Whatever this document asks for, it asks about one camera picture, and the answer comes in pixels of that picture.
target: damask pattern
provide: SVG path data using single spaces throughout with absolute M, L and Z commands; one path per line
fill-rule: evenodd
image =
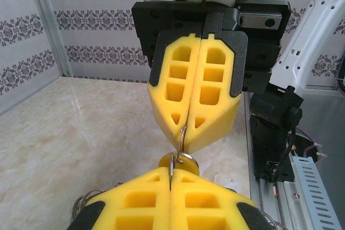
M 297 25 L 300 23 L 301 17 L 305 11 L 305 8 L 302 8 L 299 12 L 296 11 L 296 8 L 291 10 L 291 16 L 289 22 L 286 25 L 285 33 L 291 33 L 293 30 L 297 28 Z
M 133 80 L 133 79 L 119 79 L 119 78 L 100 78 L 100 77 L 94 77 L 94 76 L 74 76 L 74 78 L 85 78 L 85 79 L 98 79 L 98 80 L 109 80 L 109 81 L 121 81 L 121 82 L 132 82 L 132 83 L 147 83 L 146 80 Z
M 328 55 L 320 55 L 312 69 L 313 76 L 330 76 L 331 74 L 336 76 L 341 60 L 342 58 L 338 58 L 337 55 L 331 58 L 329 58 Z
M 32 56 L 19 62 L 18 64 L 7 67 L 0 72 L 0 95 L 16 88 L 18 84 L 29 81 L 34 76 L 43 73 L 53 67 L 55 60 L 53 53 L 46 50 L 44 53 Z
M 132 30 L 133 16 L 127 10 L 87 10 L 54 12 L 62 30 Z
M 65 46 L 69 61 L 144 66 L 148 63 L 140 48 Z
M 345 17 L 340 21 L 333 34 L 337 34 L 338 32 L 341 32 L 341 34 L 345 34 Z
M 0 43 L 2 46 L 13 44 L 17 40 L 28 39 L 43 32 L 41 19 L 37 14 L 19 17 L 9 22 L 0 22 Z

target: marble floor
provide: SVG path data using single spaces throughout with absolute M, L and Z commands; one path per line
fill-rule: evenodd
M 146 84 L 59 78 L 0 117 L 0 229 L 66 229 L 79 195 L 173 150 Z M 243 101 L 232 133 L 193 157 L 202 177 L 249 197 Z

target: patterned wallpaper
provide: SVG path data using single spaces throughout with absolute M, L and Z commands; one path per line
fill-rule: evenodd
M 0 0 L 0 114 L 59 76 L 34 0 Z
M 150 69 L 140 50 L 130 8 L 143 0 L 51 0 L 75 76 L 147 81 Z M 287 0 L 292 15 L 282 39 L 291 39 L 309 0 Z M 345 19 L 310 72 L 312 86 L 335 86 L 345 51 Z

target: yellow foam gripper pad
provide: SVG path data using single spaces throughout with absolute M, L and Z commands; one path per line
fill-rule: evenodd
M 168 168 L 97 195 L 87 206 L 98 201 L 105 206 L 92 230 L 248 230 L 237 205 L 255 207 L 251 200 L 181 169 L 174 169 L 170 191 Z
M 176 149 L 184 124 L 188 154 L 231 132 L 240 101 L 240 94 L 230 95 L 233 70 L 234 52 L 214 34 L 191 34 L 166 47 L 158 85 L 148 90 L 156 121 Z

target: metal key ring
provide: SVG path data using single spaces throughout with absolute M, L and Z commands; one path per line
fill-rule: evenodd
M 183 163 L 183 161 L 182 160 L 180 160 L 179 158 L 180 158 L 180 154 L 182 154 L 183 153 L 183 151 L 184 151 L 184 137 L 185 137 L 185 131 L 186 131 L 186 129 L 187 129 L 187 125 L 183 125 L 182 126 L 182 129 L 181 129 L 181 137 L 180 137 L 180 143 L 179 143 L 179 145 L 178 145 L 178 151 L 177 151 L 177 157 L 176 157 L 176 161 L 178 162 L 178 163 Z

